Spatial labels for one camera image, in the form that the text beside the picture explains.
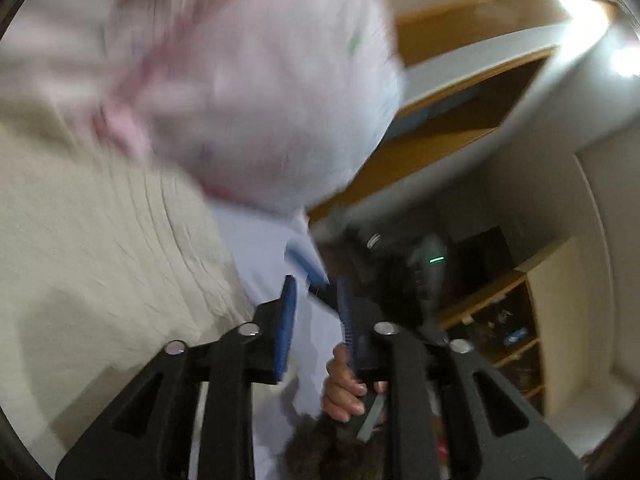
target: beige shirt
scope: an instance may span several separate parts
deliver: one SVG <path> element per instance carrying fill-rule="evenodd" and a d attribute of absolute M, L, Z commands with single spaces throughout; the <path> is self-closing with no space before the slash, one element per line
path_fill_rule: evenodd
<path fill-rule="evenodd" d="M 45 107 L 0 101 L 0 405 L 50 475 L 165 342 L 250 311 L 179 172 L 71 139 Z"/>

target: metal screw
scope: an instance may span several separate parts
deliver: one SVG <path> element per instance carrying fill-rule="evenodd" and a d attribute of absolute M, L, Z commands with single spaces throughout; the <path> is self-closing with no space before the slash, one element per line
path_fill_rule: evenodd
<path fill-rule="evenodd" d="M 378 233 L 374 234 L 369 241 L 367 241 L 367 249 L 372 249 L 375 244 L 380 240 L 380 235 Z"/>
<path fill-rule="evenodd" d="M 180 355 L 187 349 L 187 345 L 183 341 L 171 341 L 166 344 L 164 351 L 169 355 Z"/>
<path fill-rule="evenodd" d="M 454 339 L 449 343 L 449 348 L 451 348 L 456 354 L 466 354 L 471 352 L 474 349 L 474 346 L 464 339 Z"/>
<path fill-rule="evenodd" d="M 378 332 L 380 335 L 393 335 L 398 332 L 398 327 L 388 321 L 381 321 L 376 323 L 373 330 Z"/>
<path fill-rule="evenodd" d="M 240 325 L 238 332 L 241 333 L 241 335 L 250 337 L 258 335 L 260 333 L 260 327 L 255 323 L 245 323 L 244 325 Z"/>

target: hand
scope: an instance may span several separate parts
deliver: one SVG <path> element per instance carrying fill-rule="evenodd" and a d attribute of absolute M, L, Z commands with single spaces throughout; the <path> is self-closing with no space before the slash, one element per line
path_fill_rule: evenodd
<path fill-rule="evenodd" d="M 340 343 L 334 348 L 334 358 L 326 364 L 329 376 L 324 381 L 322 408 L 331 418 L 340 422 L 348 422 L 351 415 L 362 415 L 364 404 L 359 397 L 367 393 L 367 387 L 358 382 L 349 368 L 349 352 Z M 376 383 L 375 389 L 382 393 L 386 383 Z"/>

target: wooden shelf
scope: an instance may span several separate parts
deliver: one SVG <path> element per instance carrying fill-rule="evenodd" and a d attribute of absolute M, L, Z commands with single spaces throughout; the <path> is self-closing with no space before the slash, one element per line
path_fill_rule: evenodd
<path fill-rule="evenodd" d="M 479 75 L 456 84 L 456 88 L 463 89 L 475 83 L 478 94 L 427 120 L 412 132 L 380 144 L 347 189 L 308 212 L 310 221 L 325 218 L 334 207 L 353 205 L 490 134 L 535 78 L 546 59 L 545 54 L 527 58 L 528 62 L 521 65 L 504 64 L 500 67 L 504 72 L 488 71 L 489 78 Z M 447 95 L 448 92 L 441 92 L 437 98 Z M 416 106 L 427 104 L 433 104 L 433 100 L 421 100 Z"/>
<path fill-rule="evenodd" d="M 487 357 L 489 361 L 494 364 L 495 368 L 502 368 L 504 365 L 509 364 L 511 361 L 521 357 L 524 352 L 531 350 L 535 345 L 540 343 L 540 338 L 535 336 L 529 336 L 525 338 L 520 345 L 518 345 L 510 354 L 500 357 L 498 355 L 489 354 Z"/>
<path fill-rule="evenodd" d="M 493 301 L 511 292 L 518 285 L 525 283 L 526 279 L 527 275 L 519 270 L 505 272 L 500 278 L 442 312 L 440 315 L 440 327 L 443 330 L 448 330 L 457 325 L 465 317 L 472 316 Z"/>
<path fill-rule="evenodd" d="M 545 389 L 545 385 L 544 384 L 539 384 L 538 386 L 536 386 L 532 390 L 529 390 L 528 392 L 524 392 L 524 394 L 522 394 L 522 396 L 525 399 L 529 400 L 531 397 L 535 397 L 537 394 L 539 394 L 544 389 Z"/>
<path fill-rule="evenodd" d="M 526 54 L 522 57 L 511 59 L 505 63 L 494 66 L 488 70 L 485 70 L 484 72 L 471 76 L 469 79 L 453 83 L 452 85 L 444 87 L 443 89 L 438 90 L 433 94 L 427 95 L 417 101 L 404 105 L 396 114 L 396 119 L 410 115 L 418 110 L 421 110 L 422 108 L 426 108 L 433 105 L 434 103 L 437 103 L 441 99 L 445 99 L 454 94 L 457 94 L 458 92 L 462 92 L 463 90 L 480 84 L 487 79 L 491 79 L 492 77 L 500 75 L 509 70 L 514 70 L 515 68 L 519 68 L 523 65 L 529 64 L 532 61 L 546 61 L 546 59 L 549 58 L 553 54 L 553 52 L 553 48 L 543 48 L 541 50 L 537 50 L 536 52 L 531 52 L 530 54 Z"/>
<path fill-rule="evenodd" d="M 451 2 L 399 16 L 398 52 L 410 67 L 462 46 L 571 19 L 562 0 Z"/>

